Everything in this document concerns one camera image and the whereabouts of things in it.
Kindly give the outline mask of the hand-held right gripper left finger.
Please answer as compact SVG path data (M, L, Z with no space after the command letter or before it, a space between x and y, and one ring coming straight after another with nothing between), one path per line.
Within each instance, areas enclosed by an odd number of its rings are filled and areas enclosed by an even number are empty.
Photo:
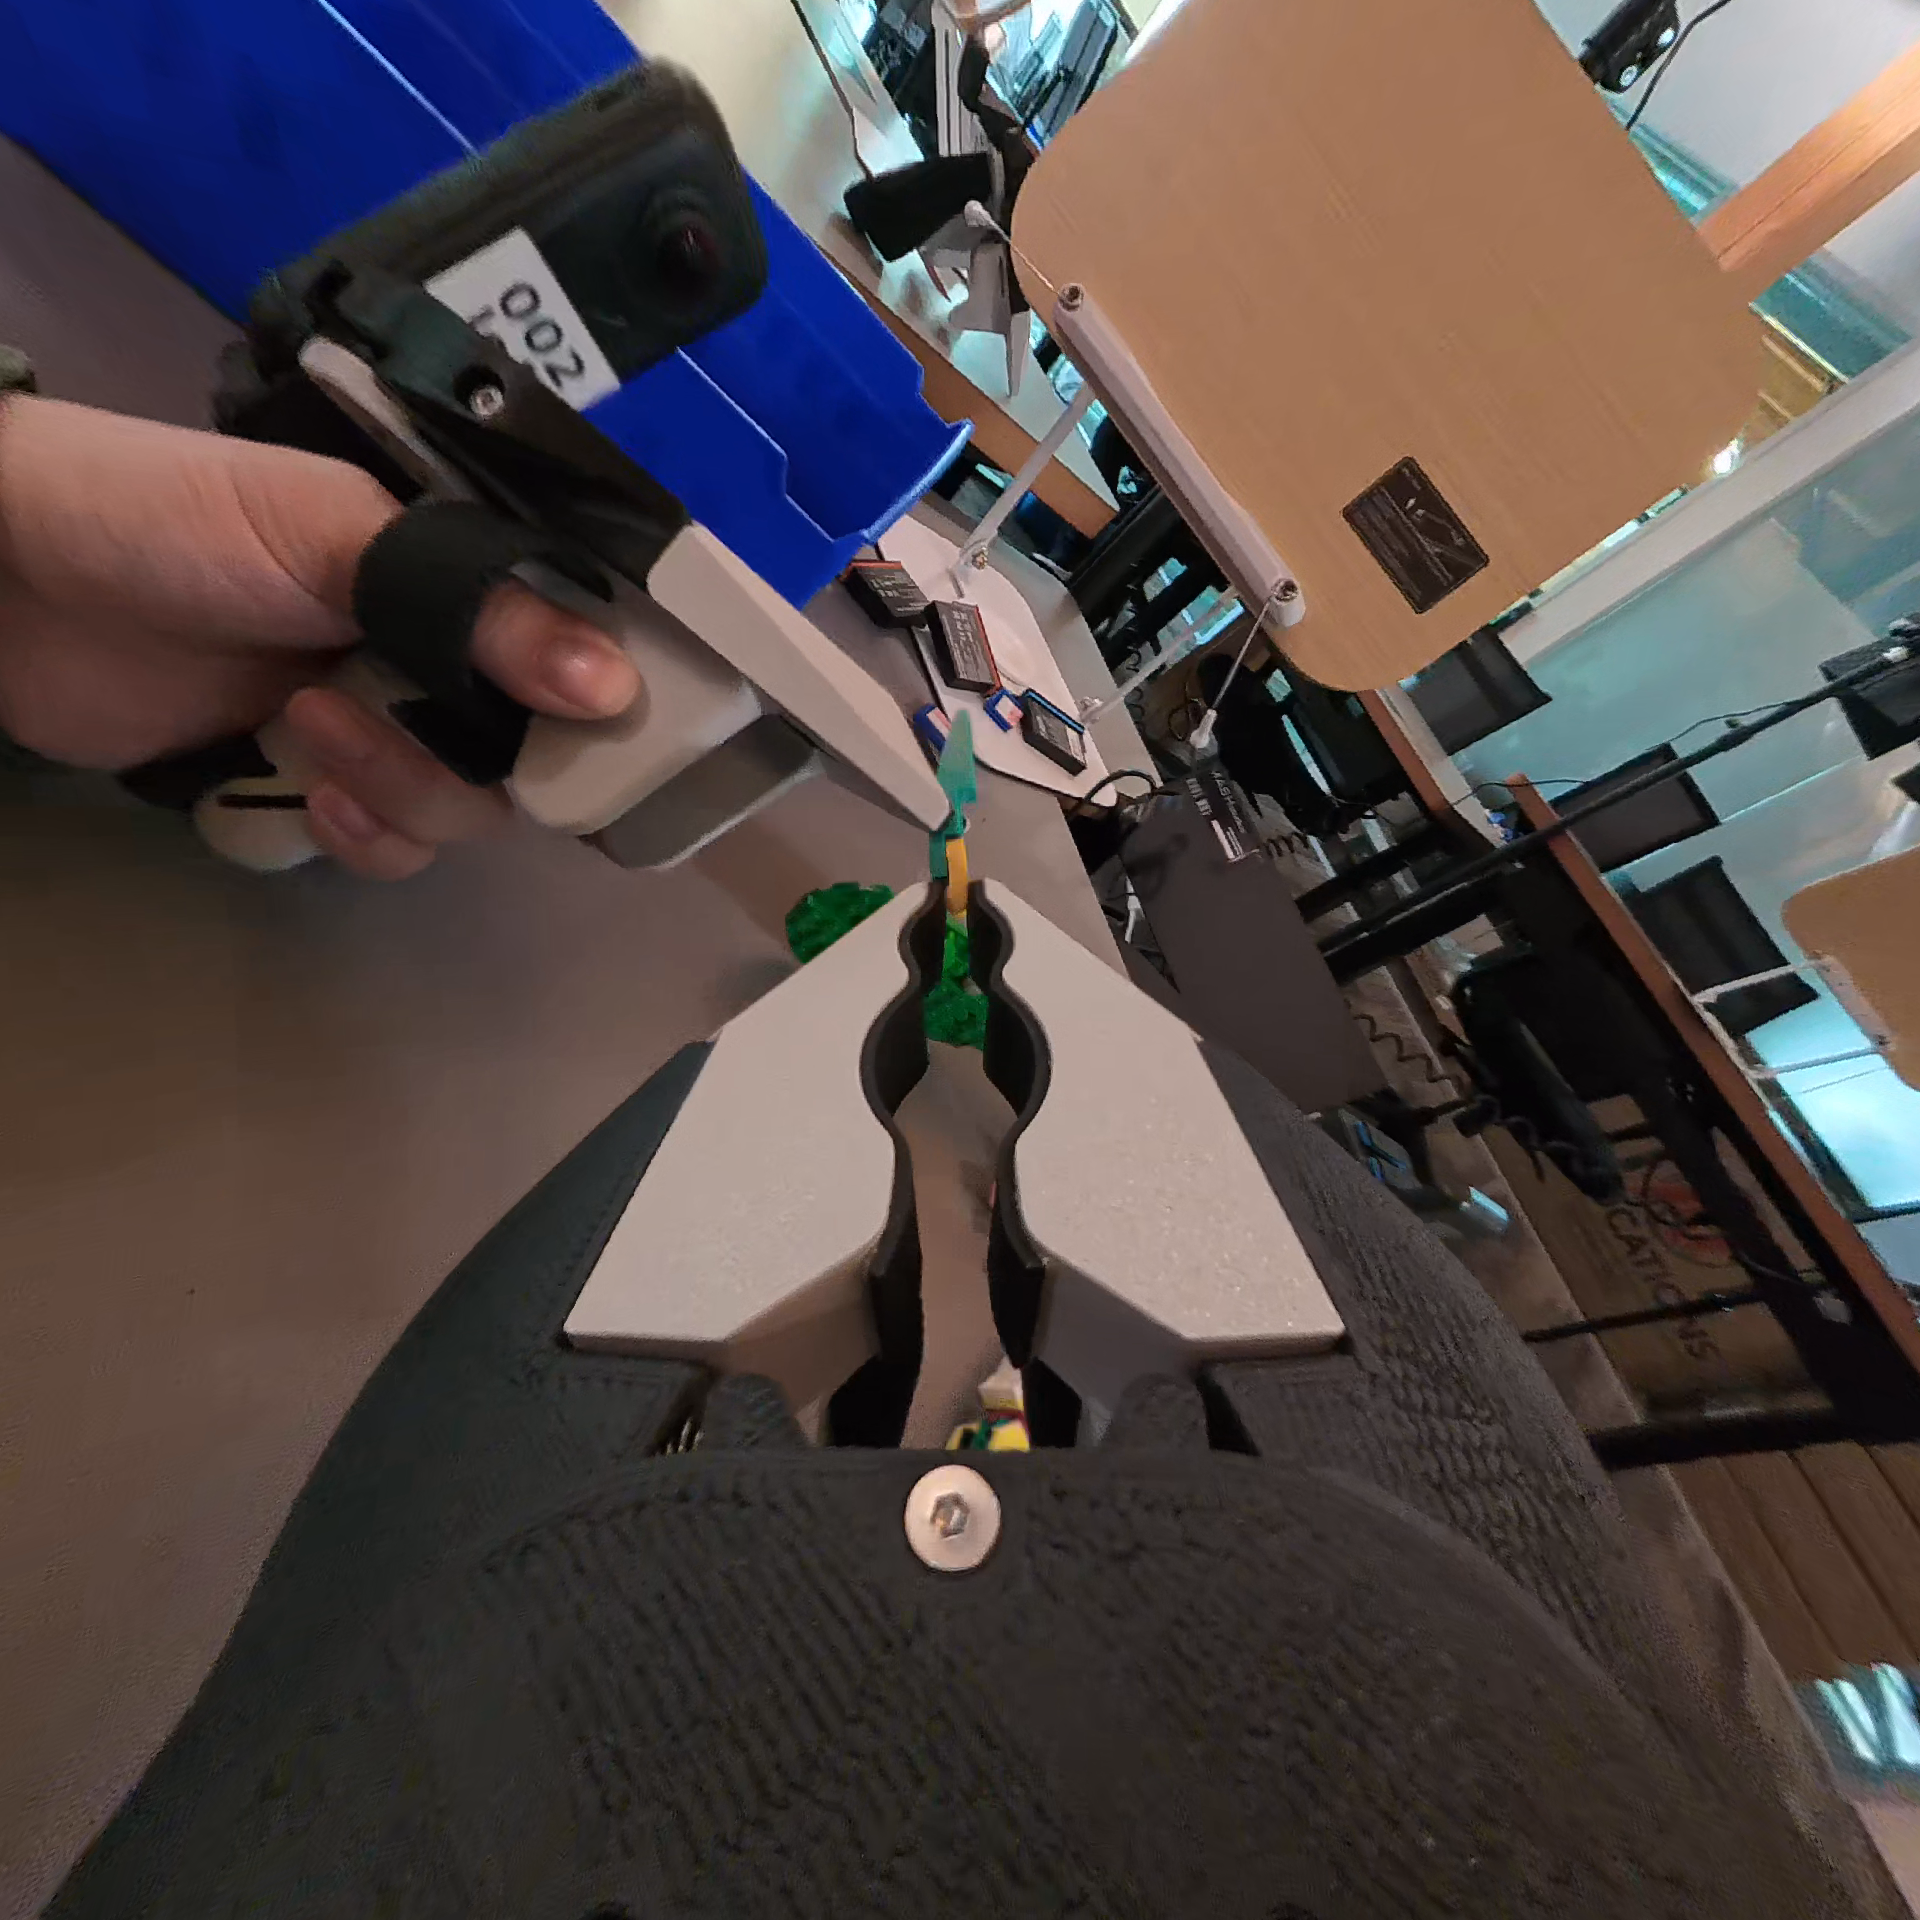
M937 885L899 893L707 1045L563 1334L760 1375L827 1443L897 1450L923 1363L899 1111L928 1071Z

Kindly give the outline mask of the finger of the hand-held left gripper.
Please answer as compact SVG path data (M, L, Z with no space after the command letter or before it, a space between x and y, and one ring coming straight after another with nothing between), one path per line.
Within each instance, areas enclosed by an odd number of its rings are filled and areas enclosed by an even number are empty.
M675 869L811 778L920 830L951 802L889 691L707 527L606 603L553 566L520 577L590 619L640 675L601 722L528 722L506 790L539 828L632 871Z

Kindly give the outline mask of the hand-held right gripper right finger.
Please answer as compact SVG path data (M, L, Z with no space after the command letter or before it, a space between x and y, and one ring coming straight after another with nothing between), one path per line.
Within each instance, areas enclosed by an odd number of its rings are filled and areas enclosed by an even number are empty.
M1012 1116L990 1295L1036 1450L1138 1380L1337 1353L1346 1329L1200 1038L996 879L967 899Z

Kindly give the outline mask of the small yellow green lego piece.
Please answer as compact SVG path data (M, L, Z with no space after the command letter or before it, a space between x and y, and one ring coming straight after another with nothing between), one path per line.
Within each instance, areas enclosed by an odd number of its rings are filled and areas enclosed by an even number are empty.
M928 834L928 875L944 895L950 923L960 923L969 911L969 817L978 801L978 778L971 713L950 717L951 737L939 753L916 741L931 756L947 804L942 822Z

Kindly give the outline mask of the green lego leaf build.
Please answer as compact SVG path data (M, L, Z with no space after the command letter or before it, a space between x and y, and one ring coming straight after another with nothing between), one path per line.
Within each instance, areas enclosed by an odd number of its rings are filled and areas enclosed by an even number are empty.
M784 915L786 948L808 965L879 915L894 895L897 890L882 882L840 879L819 886ZM944 923L944 959L923 994L922 1018L928 1042L985 1049L990 1004L974 983L969 925L960 916L950 916Z

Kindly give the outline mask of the person's left hand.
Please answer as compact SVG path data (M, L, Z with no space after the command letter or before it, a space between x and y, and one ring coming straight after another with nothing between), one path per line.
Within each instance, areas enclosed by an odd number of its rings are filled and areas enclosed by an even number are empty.
M511 809L353 697L353 580L401 515L376 478L75 403L2 407L2 719L41 758L127 773L283 722L310 833L372 879Z

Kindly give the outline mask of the black oblong device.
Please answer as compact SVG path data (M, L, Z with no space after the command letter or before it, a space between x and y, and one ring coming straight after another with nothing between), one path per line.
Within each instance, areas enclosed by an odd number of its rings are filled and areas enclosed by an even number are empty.
M897 262L960 221L969 204L987 206L999 185L1001 159L990 151L923 158L851 183L843 212L881 261Z

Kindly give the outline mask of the blue plastic bin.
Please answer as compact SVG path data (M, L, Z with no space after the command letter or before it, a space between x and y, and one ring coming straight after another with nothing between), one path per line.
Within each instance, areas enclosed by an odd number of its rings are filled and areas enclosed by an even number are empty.
M6 5L6 134L230 319L335 231L635 67L601 5ZM920 358L747 181L768 281L737 319L612 382L608 329L528 212L426 284L503 322L583 418L796 607L969 444Z

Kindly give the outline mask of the wood-edged office desk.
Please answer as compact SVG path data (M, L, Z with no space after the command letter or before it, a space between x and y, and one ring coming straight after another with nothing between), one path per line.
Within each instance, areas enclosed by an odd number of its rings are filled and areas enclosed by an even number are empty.
M1873 1353L1896 1356L1907 1372L1919 1364L1916 1313L1904 1291L1867 1249L1857 1226L1836 1207L1812 1165L1798 1153L1777 1122L1774 1108L1744 1071L1744 1063L1697 1005L1684 983L1668 969L1646 931L1632 918L1622 895L1608 885L1586 850L1571 839L1567 820L1522 774L1507 779L1516 812L1529 830L1546 833L1531 857L1550 857L1552 873L1578 900L1578 940L1608 969L1622 977L1662 1036L1664 1054L1680 1066L1682 1079L1699 1091L1704 1111L1754 1171L1767 1199L1792 1239L1831 1282L1854 1315L1844 1333L1867 1338Z

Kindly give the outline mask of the wooden tilting board stand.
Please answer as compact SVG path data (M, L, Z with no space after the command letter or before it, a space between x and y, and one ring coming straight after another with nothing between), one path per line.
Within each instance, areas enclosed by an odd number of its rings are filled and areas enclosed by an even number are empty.
M1007 221L1280 650L1409 681L1699 478L1763 324L1529 3L1185 5Z

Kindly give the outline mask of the small wooden board stand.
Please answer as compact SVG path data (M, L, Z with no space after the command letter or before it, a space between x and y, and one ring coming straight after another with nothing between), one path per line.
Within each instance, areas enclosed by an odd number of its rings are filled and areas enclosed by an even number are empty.
M1783 923L1889 1067L1919 1087L1919 847L1800 890Z

